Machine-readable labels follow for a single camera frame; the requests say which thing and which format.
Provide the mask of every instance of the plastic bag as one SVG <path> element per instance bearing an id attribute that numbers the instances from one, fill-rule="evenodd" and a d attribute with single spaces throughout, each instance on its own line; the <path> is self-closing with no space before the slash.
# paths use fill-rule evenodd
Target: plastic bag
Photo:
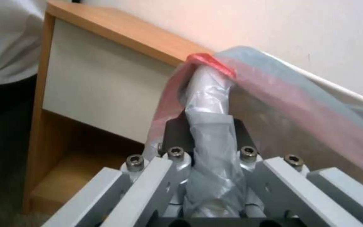
<path id="1" fill-rule="evenodd" d="M 363 107 L 338 101 L 303 74 L 248 47 L 232 48 L 215 58 L 194 54 L 176 69 L 157 107 L 146 158 L 157 154 L 166 121 L 183 110 L 179 100 L 200 65 L 211 66 L 236 83 L 229 113 L 245 123 L 264 158 L 297 154 L 311 170 L 336 166 L 363 183 Z"/>

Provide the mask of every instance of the gray carpet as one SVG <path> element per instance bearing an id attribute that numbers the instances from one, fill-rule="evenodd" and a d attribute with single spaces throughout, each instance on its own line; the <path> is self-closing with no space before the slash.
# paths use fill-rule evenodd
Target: gray carpet
<path id="1" fill-rule="evenodd" d="M 0 114 L 0 226 L 40 226 L 49 216 L 21 215 L 31 100 Z"/>

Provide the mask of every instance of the metal linkage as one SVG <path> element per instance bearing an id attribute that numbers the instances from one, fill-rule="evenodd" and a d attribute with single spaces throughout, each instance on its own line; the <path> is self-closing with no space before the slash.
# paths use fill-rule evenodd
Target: metal linkage
<path id="1" fill-rule="evenodd" d="M 307 178 L 363 222 L 363 185 L 337 168 L 313 171 Z"/>
<path id="2" fill-rule="evenodd" d="M 153 158 L 101 227 L 146 226 L 153 215 L 161 217 L 180 183 L 176 174 L 172 161 Z"/>
<path id="3" fill-rule="evenodd" d="M 261 156 L 258 154 L 256 148 L 251 146 L 243 146 L 238 151 L 240 157 L 240 167 L 243 170 L 246 178 L 254 171 L 256 163 L 262 161 Z M 249 218 L 266 217 L 264 214 L 264 203 L 258 198 L 252 189 L 252 181 L 248 181 L 248 188 L 246 193 L 245 211 Z"/>
<path id="4" fill-rule="evenodd" d="M 298 215 L 308 226 L 363 226 L 280 157 L 258 162 L 248 173 L 269 217 Z"/>
<path id="5" fill-rule="evenodd" d="M 164 217 L 177 217 L 182 209 L 184 196 L 186 195 L 186 184 L 191 172 L 192 161 L 190 155 L 184 152 L 181 147 L 169 148 L 163 158 L 172 160 L 176 165 L 177 175 L 174 177 L 180 182 L 169 202 L 169 207 L 166 209 Z"/>
<path id="6" fill-rule="evenodd" d="M 104 167 L 62 206 L 43 227 L 90 227 L 101 223 L 131 182 L 121 171 Z"/>

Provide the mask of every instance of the bolt head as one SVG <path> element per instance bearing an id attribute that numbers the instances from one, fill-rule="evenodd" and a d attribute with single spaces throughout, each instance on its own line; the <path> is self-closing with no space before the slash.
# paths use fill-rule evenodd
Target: bolt head
<path id="1" fill-rule="evenodd" d="M 181 147 L 171 147 L 167 150 L 167 156 L 172 161 L 183 161 L 184 149 Z"/>
<path id="2" fill-rule="evenodd" d="M 240 159 L 242 161 L 246 161 L 246 162 L 254 162 L 256 161 L 258 152 L 256 150 L 256 148 L 251 147 L 251 146 L 243 146 L 240 149 Z"/>
<path id="3" fill-rule="evenodd" d="M 128 171 L 138 172 L 144 169 L 144 158 L 139 154 L 130 155 L 127 157 L 125 164 Z"/>
<path id="4" fill-rule="evenodd" d="M 297 155 L 287 154 L 284 156 L 284 161 L 287 162 L 290 166 L 292 166 L 297 171 L 301 171 L 304 165 L 304 161 Z"/>

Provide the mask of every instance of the white drawer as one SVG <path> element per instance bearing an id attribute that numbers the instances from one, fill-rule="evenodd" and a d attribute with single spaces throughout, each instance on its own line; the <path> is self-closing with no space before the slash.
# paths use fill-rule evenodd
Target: white drawer
<path id="1" fill-rule="evenodd" d="M 174 67 L 56 20 L 43 108 L 145 142 Z"/>

